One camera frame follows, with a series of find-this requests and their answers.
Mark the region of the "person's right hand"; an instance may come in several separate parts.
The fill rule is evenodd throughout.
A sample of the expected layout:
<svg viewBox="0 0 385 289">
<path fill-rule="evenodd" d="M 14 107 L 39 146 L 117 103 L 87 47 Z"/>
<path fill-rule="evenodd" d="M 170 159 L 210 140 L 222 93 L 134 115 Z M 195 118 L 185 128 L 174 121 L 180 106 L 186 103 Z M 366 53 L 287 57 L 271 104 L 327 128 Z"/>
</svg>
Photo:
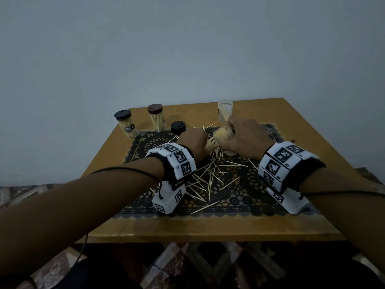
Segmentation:
<svg viewBox="0 0 385 289">
<path fill-rule="evenodd" d="M 238 154 L 256 160 L 261 160 L 264 153 L 271 148 L 275 142 L 266 134 L 264 129 L 253 119 L 242 119 L 241 126 L 237 131 Z M 225 150 L 225 142 L 220 144 Z"/>
</svg>

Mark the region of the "person's left hand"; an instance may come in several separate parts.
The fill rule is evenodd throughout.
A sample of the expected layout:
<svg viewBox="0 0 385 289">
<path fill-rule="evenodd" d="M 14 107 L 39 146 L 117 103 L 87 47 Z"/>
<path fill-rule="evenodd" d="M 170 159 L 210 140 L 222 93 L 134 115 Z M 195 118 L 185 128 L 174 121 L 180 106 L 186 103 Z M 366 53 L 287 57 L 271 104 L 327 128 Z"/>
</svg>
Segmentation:
<svg viewBox="0 0 385 289">
<path fill-rule="evenodd" d="M 185 146 L 192 151 L 195 162 L 200 162 L 210 155 L 206 149 L 208 133 L 203 129 L 187 128 L 177 140 L 177 144 Z"/>
</svg>

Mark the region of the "bundle of toothpicks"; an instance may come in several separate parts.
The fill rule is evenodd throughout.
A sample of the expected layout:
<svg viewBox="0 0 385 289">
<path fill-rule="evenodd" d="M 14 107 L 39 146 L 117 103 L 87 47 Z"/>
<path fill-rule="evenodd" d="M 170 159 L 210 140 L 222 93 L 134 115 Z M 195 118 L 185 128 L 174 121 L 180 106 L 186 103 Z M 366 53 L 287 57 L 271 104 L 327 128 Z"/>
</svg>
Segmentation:
<svg viewBox="0 0 385 289">
<path fill-rule="evenodd" d="M 213 136 L 209 137 L 207 142 L 206 142 L 206 145 L 205 145 L 205 148 L 210 152 L 210 154 L 212 152 L 220 152 L 220 147 L 219 147 L 219 144 L 218 142 L 215 140 L 215 138 Z"/>
</svg>

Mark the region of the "clear toothpick jar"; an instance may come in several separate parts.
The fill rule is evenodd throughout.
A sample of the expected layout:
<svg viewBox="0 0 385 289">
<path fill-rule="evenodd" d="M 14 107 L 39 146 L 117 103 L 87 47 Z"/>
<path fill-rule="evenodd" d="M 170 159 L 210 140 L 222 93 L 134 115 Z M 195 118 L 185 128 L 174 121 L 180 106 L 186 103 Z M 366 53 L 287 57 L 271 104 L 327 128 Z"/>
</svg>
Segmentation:
<svg viewBox="0 0 385 289">
<path fill-rule="evenodd" d="M 231 141 L 234 138 L 235 134 L 229 126 L 219 127 L 213 132 L 214 143 L 218 145 L 218 147 L 216 147 L 218 149 L 218 151 L 216 151 L 217 156 L 222 156 L 223 154 L 226 154 L 228 156 L 237 155 L 237 153 L 233 151 L 223 151 L 222 148 L 219 146 L 221 143 Z"/>
</svg>

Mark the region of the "person's right forearm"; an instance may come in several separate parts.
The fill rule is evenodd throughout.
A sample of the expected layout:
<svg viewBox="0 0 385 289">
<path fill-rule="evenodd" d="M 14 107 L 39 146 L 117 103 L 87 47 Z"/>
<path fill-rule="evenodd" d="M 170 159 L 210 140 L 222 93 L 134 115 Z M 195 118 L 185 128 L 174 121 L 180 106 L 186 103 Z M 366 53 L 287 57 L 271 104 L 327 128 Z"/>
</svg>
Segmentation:
<svg viewBox="0 0 385 289">
<path fill-rule="evenodd" d="M 385 274 L 385 192 L 320 168 L 299 186 L 321 214 Z"/>
</svg>

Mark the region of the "toothpicks inside clear jar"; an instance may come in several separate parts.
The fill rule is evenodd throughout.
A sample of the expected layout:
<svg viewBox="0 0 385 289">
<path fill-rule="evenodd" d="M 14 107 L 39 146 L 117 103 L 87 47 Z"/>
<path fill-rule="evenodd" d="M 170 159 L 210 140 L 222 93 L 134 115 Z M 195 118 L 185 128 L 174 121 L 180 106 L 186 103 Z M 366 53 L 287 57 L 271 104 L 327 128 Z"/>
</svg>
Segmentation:
<svg viewBox="0 0 385 289">
<path fill-rule="evenodd" d="M 231 127 L 223 126 L 213 132 L 213 137 L 218 144 L 221 144 L 222 142 L 233 140 L 235 138 L 235 134 Z"/>
</svg>

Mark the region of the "scattered loose toothpicks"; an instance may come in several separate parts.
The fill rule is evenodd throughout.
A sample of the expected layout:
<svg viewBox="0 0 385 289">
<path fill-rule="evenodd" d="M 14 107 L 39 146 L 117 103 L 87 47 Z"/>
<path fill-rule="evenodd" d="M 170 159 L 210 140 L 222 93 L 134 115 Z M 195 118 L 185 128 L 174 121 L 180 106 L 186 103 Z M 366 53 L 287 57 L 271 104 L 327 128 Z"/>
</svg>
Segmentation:
<svg viewBox="0 0 385 289">
<path fill-rule="evenodd" d="M 212 152 L 210 156 L 196 165 L 185 183 L 185 195 L 171 214 L 228 214 L 259 208 L 262 201 L 257 196 L 264 194 L 264 188 L 256 164 L 239 155 Z"/>
</svg>

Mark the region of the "black round jar lid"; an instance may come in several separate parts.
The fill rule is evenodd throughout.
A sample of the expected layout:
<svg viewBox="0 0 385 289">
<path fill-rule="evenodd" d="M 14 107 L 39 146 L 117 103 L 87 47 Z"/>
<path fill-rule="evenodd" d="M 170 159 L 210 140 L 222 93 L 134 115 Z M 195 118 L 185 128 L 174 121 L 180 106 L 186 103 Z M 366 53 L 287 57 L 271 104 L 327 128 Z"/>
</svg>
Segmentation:
<svg viewBox="0 0 385 289">
<path fill-rule="evenodd" d="M 174 135 L 179 137 L 185 131 L 186 131 L 186 124 L 184 121 L 175 121 L 171 124 L 171 132 Z"/>
</svg>

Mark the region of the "left wristband with marker tiles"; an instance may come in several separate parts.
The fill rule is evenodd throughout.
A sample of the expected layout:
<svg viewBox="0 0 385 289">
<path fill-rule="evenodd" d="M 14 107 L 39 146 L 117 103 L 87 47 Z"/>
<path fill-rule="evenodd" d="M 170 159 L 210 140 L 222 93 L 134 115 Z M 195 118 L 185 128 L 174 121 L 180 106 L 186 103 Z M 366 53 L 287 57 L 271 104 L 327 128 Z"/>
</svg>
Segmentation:
<svg viewBox="0 0 385 289">
<path fill-rule="evenodd" d="M 174 142 L 150 149 L 147 157 L 159 159 L 164 166 L 162 181 L 170 184 L 172 190 L 180 188 L 195 173 L 196 164 L 192 151 L 185 145 Z"/>
</svg>

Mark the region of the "wristband with marker tiles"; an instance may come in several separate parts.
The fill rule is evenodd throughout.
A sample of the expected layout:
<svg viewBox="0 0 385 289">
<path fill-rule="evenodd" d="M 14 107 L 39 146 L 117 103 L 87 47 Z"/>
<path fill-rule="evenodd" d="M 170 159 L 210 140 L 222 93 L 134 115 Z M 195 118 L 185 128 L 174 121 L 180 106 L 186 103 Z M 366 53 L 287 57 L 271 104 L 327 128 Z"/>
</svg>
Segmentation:
<svg viewBox="0 0 385 289">
<path fill-rule="evenodd" d="M 159 159 L 164 166 L 162 181 L 170 184 L 172 190 L 180 188 L 195 173 L 196 164 L 192 151 L 185 145 L 174 142 L 150 149 L 147 157 Z"/>
<path fill-rule="evenodd" d="M 316 170 L 326 165 L 319 157 L 289 141 L 275 143 L 265 151 L 259 163 L 259 179 L 277 195 L 300 185 Z"/>
</svg>

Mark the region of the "empty clear plastic jar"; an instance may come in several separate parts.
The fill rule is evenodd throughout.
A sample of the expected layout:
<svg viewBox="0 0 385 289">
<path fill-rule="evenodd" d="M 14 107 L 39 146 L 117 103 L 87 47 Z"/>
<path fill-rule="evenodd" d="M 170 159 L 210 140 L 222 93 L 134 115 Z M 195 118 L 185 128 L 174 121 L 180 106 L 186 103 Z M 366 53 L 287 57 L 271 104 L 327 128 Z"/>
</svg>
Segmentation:
<svg viewBox="0 0 385 289">
<path fill-rule="evenodd" d="M 232 115 L 233 101 L 221 100 L 218 102 L 218 122 L 220 124 L 226 124 L 228 118 Z"/>
</svg>

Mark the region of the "right wristband with marker tiles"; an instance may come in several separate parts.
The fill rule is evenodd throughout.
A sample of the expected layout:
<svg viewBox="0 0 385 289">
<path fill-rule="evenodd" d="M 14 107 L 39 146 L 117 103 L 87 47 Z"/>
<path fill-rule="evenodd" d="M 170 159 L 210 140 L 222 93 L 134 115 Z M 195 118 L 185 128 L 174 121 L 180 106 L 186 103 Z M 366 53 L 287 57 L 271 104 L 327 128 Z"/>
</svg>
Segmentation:
<svg viewBox="0 0 385 289">
<path fill-rule="evenodd" d="M 277 195 L 300 185 L 316 170 L 326 165 L 319 157 L 289 141 L 275 143 L 265 151 L 259 163 L 259 179 Z"/>
</svg>

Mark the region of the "black lace table mat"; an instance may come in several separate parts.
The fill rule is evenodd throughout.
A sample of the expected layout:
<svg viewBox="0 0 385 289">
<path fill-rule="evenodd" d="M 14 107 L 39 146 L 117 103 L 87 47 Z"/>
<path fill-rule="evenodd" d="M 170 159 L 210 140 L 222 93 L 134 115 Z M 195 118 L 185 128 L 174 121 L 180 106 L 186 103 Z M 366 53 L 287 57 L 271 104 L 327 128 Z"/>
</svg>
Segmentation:
<svg viewBox="0 0 385 289">
<path fill-rule="evenodd" d="M 144 158 L 150 148 L 176 140 L 171 130 L 141 131 L 133 140 L 125 162 Z M 257 165 L 257 160 L 228 156 L 217 147 L 209 159 L 198 163 L 196 174 L 186 183 L 185 195 L 170 215 L 159 212 L 152 204 L 153 196 L 159 191 L 156 184 L 114 218 L 287 215 L 259 180 Z"/>
</svg>

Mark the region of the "brown-lidded toothpick jar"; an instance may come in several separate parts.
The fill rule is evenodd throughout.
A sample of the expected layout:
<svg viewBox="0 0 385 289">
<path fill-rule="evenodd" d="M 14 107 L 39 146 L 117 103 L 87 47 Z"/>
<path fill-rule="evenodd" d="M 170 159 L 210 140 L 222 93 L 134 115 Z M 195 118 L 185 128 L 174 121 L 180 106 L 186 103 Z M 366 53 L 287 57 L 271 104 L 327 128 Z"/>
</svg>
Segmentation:
<svg viewBox="0 0 385 289">
<path fill-rule="evenodd" d="M 163 115 L 163 105 L 151 104 L 147 106 L 147 111 L 150 115 L 154 131 L 157 131 L 157 132 L 164 131 L 167 125 Z"/>
</svg>

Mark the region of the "black-lidded labelled toothpick jar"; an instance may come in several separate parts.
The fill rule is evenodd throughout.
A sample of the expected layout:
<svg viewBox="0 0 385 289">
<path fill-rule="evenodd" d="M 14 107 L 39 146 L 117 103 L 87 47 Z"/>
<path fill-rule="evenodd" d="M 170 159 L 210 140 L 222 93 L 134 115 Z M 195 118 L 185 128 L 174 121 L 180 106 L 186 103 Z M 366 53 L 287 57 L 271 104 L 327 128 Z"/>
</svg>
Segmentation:
<svg viewBox="0 0 385 289">
<path fill-rule="evenodd" d="M 127 139 L 133 139 L 138 135 L 139 131 L 132 120 L 132 111 L 130 109 L 118 111 L 114 114 L 114 117 Z"/>
</svg>

